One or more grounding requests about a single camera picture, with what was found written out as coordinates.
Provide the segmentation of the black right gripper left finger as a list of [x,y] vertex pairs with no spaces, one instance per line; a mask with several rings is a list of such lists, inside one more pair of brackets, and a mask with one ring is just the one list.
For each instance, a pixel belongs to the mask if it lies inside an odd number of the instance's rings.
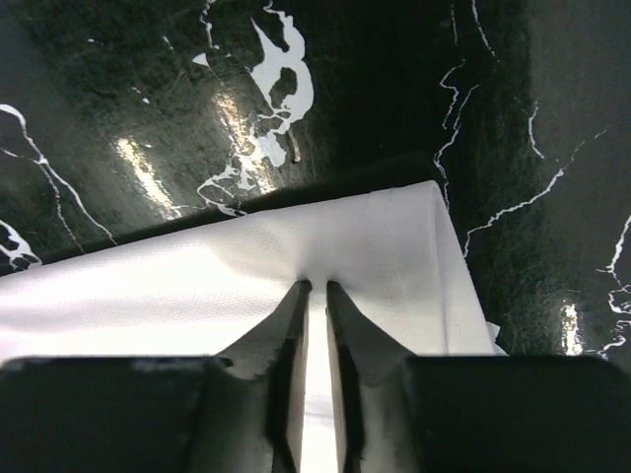
[[5,472],[296,472],[312,286],[213,356],[23,357],[1,369]]

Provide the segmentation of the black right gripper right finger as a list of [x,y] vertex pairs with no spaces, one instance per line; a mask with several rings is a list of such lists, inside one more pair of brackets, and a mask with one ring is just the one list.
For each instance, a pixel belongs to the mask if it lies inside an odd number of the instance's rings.
[[420,356],[326,288],[344,472],[626,472],[630,379],[592,357]]

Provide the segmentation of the white t shirt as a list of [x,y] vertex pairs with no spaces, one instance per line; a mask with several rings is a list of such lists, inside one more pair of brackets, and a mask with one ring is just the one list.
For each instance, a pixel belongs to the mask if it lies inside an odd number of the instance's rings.
[[334,472],[325,287],[419,355],[495,355],[433,182],[258,212],[32,269],[1,281],[1,357],[212,355],[297,280],[309,314],[305,472]]

